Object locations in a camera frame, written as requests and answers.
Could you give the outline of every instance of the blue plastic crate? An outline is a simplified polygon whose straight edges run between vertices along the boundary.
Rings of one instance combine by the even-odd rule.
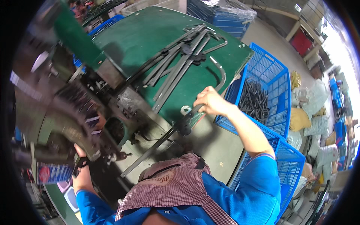
[[[265,126],[279,134],[284,139],[288,136],[291,112],[291,82],[289,70],[270,53],[255,43],[250,44],[255,54],[240,73],[241,78],[235,80],[228,88],[225,99],[235,105],[240,102],[245,79],[260,82],[262,88],[269,92],[269,117]],[[259,127],[265,127],[249,117]],[[235,127],[228,118],[217,116],[215,123],[235,134]]]
[[[220,11],[218,6],[210,7],[201,0],[188,0],[186,13],[211,23],[223,31],[241,39],[251,19],[240,19],[235,13]]]
[[[293,197],[296,186],[299,183],[302,169],[305,164],[305,156],[289,145],[283,138],[271,139],[269,140],[269,143],[275,151],[281,185],[280,213],[275,221],[275,223],[277,223],[285,212],[291,198]],[[231,190],[237,191],[240,184],[241,174],[249,161],[250,156],[248,153],[245,153],[244,158],[239,164],[238,171],[229,184],[229,188]]]
[[[120,15],[120,14],[115,15],[115,16],[111,17],[110,19],[108,19],[107,21],[100,24],[99,26],[97,26],[92,31],[90,31],[90,33],[88,33],[88,35],[92,36],[92,35],[96,34],[99,30],[101,30],[105,25],[113,25],[114,23],[118,22],[119,20],[122,20],[123,18],[125,18],[123,15]]]

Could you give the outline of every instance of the stacked blue crates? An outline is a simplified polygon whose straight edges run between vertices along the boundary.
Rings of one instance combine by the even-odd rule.
[[[240,18],[236,13],[222,11],[221,7],[209,6],[201,0],[188,0],[186,13],[211,23],[239,39],[244,36],[250,22],[254,19],[253,16],[256,16],[256,12],[254,11],[253,14],[241,15]]]

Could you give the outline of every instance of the green work table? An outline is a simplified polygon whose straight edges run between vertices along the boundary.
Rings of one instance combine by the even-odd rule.
[[[199,23],[206,22],[178,11],[151,6],[129,15],[102,31],[93,42],[111,56],[125,74],[130,75],[155,53],[184,34],[184,27]],[[209,56],[213,56],[226,72],[226,82],[219,91],[222,93],[253,55],[253,51],[235,37],[211,24],[206,24],[225,37],[228,44],[207,54],[207,60],[201,65],[190,66],[159,112],[169,123],[179,120],[182,117],[180,108],[184,105],[192,107],[196,95],[205,87],[210,85],[215,87],[219,84],[220,72],[209,60]],[[223,43],[223,40],[216,41],[211,38],[204,50],[220,43]],[[177,56],[169,68],[175,65],[179,58]],[[153,97],[166,77],[161,78],[154,87],[143,88],[141,82],[150,72],[151,69],[140,76],[133,87],[138,89],[150,106],[153,106],[155,103]]]
[[[67,225],[82,225],[78,218],[75,216],[74,211],[70,208],[61,193],[57,184],[46,184],[45,190],[52,201],[56,211],[60,214],[61,218]]]

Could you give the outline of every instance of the metal rod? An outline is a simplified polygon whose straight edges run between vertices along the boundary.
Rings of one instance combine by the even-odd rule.
[[[188,32],[186,32],[185,34],[181,35],[178,39],[176,39],[175,41],[173,41],[172,43],[168,44],[165,48],[170,48],[173,45],[177,44],[179,41],[181,41],[182,39],[194,35],[196,34],[198,31],[202,30],[205,27],[205,24],[203,23],[202,25],[199,25],[198,27],[194,28],[193,30],[190,30]],[[132,82],[134,82],[142,73],[141,71],[143,71],[143,69],[145,67],[147,67],[151,62],[153,62],[154,60],[156,60],[159,56],[161,55],[161,51],[159,51],[158,53],[156,53],[153,57],[151,57],[149,60],[147,60],[143,65],[140,66],[140,68],[131,76],[129,76],[125,83],[123,85],[120,85],[116,90],[115,90],[115,94],[120,93],[121,91],[123,91],[127,86],[129,86]]]
[[[169,58],[172,57],[172,55],[175,54],[175,52],[181,48],[181,46],[184,44],[184,42],[180,42],[180,44],[178,44],[177,46],[175,46],[174,48],[172,48],[169,51],[169,54],[150,72],[150,74],[143,80],[143,84],[147,84],[149,82],[149,80],[151,78],[153,78],[153,76],[155,75],[155,73],[164,65],[164,63],[166,63]]]
[[[175,65],[175,68],[171,71],[171,73],[169,74],[168,78],[166,79],[163,83],[163,85],[159,88],[159,90],[156,92],[153,100],[157,101],[161,95],[166,92],[171,83],[173,82],[173,80],[176,78],[177,74],[180,72],[180,70],[182,69],[182,67],[185,65],[186,60],[191,56],[191,54],[194,52],[195,48],[199,45],[199,43],[201,42],[201,40],[203,39],[203,37],[205,36],[205,34],[207,33],[207,30],[202,31],[199,36],[197,36],[196,40],[192,43],[191,45],[191,49],[190,49],[190,54],[189,55],[183,55],[180,60],[177,62],[177,64]]]
[[[199,49],[196,51],[195,55],[200,54],[200,52],[203,50],[203,48],[205,47],[205,45],[209,42],[210,40],[210,36],[207,36],[204,43],[202,43],[202,45],[199,47]],[[153,109],[155,113],[158,113],[160,111],[160,109],[162,108],[162,106],[165,104],[165,102],[167,101],[167,99],[169,98],[169,96],[171,95],[172,91],[174,91],[175,87],[177,86],[177,84],[180,82],[181,78],[183,77],[183,75],[186,73],[186,71],[189,69],[190,65],[193,63],[193,60],[188,59],[186,61],[185,66],[183,67],[183,69],[180,71],[179,75],[175,78],[175,80],[172,82],[172,84],[170,85],[169,89],[161,96],[161,99],[159,100],[159,103],[155,103],[157,104],[156,107]]]
[[[176,130],[174,128],[171,128],[166,134],[164,134],[164,136],[162,136],[153,146],[151,146],[142,156],[140,156],[135,162],[133,162],[120,176],[122,178],[126,177],[126,175],[128,175],[133,169],[135,169],[135,167],[137,167],[142,161],[144,161],[145,159],[147,159],[151,154],[153,154],[156,149],[158,147],[160,147],[160,145],[162,143],[164,143],[164,141],[166,139],[168,139],[171,135],[173,135],[173,133],[175,133]]]
[[[148,82],[148,84],[150,86],[155,86],[156,82],[160,79],[161,74],[164,72],[164,70],[169,66],[169,64],[172,62],[172,60],[177,56],[177,54],[179,53],[180,49],[177,48],[176,51],[169,57],[167,58],[166,62],[164,62],[164,64],[162,65],[162,67],[159,69],[159,71],[156,73],[154,79],[151,79],[151,81]]]
[[[218,92],[224,85],[225,81],[226,81],[226,73],[224,71],[224,69],[222,68],[222,66],[212,57],[210,56],[211,61],[215,64],[215,66],[220,70],[221,73],[221,81],[220,83],[215,87],[215,90]],[[182,123],[183,121],[188,122],[189,119],[191,119],[195,113],[197,111],[199,111],[199,109],[201,107],[203,107],[204,104],[199,104],[196,105],[194,108],[192,108],[192,110],[190,110],[189,113],[187,113],[180,121],[177,122],[177,124]],[[177,127],[174,126],[172,127],[166,134],[164,134],[164,136],[162,136],[153,146],[151,146],[142,156],[140,156],[135,162],[133,162],[120,176],[122,178],[126,177],[126,175],[128,175],[133,169],[135,169],[142,161],[144,161],[145,159],[147,159],[151,154],[153,154],[156,149],[158,147],[160,147],[160,145],[162,143],[164,143],[164,141],[166,139],[168,139],[171,135],[173,135],[175,132],[177,131]]]
[[[225,45],[228,44],[228,40],[227,40],[225,37],[222,37],[222,36],[221,36],[221,39],[223,39],[225,42],[224,42],[224,43],[221,43],[221,44],[219,44],[219,45],[216,45],[216,46],[214,46],[214,47],[212,47],[212,48],[209,48],[208,50],[205,50],[203,53],[204,53],[204,54],[208,54],[208,53],[210,53],[210,52],[212,52],[212,51],[215,51],[216,49],[219,49],[219,48],[221,48],[221,47],[224,47]]]

